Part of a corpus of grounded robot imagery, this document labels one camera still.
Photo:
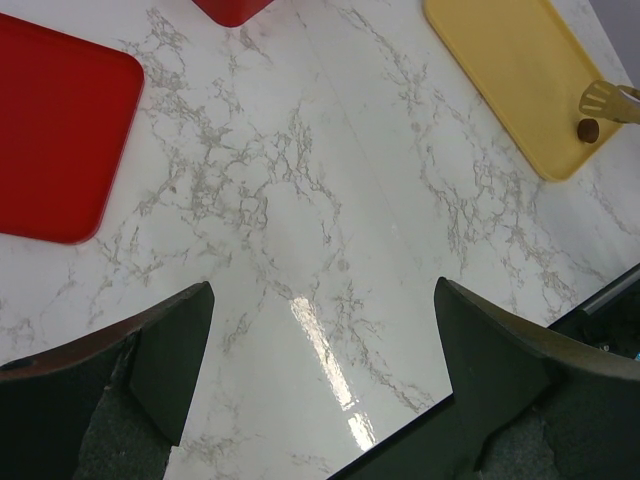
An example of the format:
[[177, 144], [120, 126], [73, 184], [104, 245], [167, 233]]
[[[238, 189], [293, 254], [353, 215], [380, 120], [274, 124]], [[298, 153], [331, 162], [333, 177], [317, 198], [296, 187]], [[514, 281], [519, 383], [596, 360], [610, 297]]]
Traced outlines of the metal tongs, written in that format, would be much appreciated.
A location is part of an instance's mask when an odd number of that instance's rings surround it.
[[593, 118], [621, 124], [638, 124], [639, 90], [595, 80], [582, 93], [579, 111]]

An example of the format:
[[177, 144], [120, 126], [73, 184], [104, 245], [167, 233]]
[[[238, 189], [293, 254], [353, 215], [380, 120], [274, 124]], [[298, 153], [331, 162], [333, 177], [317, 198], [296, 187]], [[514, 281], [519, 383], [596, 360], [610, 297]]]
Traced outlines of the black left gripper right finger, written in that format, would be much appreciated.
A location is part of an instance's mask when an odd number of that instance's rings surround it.
[[532, 412], [561, 477], [638, 478], [638, 362], [511, 314], [444, 277], [434, 305], [465, 470], [479, 470], [490, 441]]

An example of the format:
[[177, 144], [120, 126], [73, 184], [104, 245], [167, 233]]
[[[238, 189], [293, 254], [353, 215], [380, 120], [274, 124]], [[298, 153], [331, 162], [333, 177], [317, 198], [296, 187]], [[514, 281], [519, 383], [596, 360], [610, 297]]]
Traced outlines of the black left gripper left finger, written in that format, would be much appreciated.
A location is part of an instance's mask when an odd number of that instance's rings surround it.
[[1, 367], [4, 479], [161, 479], [209, 337], [207, 282]]

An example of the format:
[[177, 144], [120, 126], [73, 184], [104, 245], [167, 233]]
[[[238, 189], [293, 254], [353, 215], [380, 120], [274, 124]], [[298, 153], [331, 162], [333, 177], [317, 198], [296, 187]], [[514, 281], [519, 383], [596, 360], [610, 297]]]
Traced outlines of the red box lid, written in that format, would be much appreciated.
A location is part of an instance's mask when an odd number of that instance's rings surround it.
[[143, 85], [124, 52], [2, 15], [2, 233], [78, 244], [97, 232]]

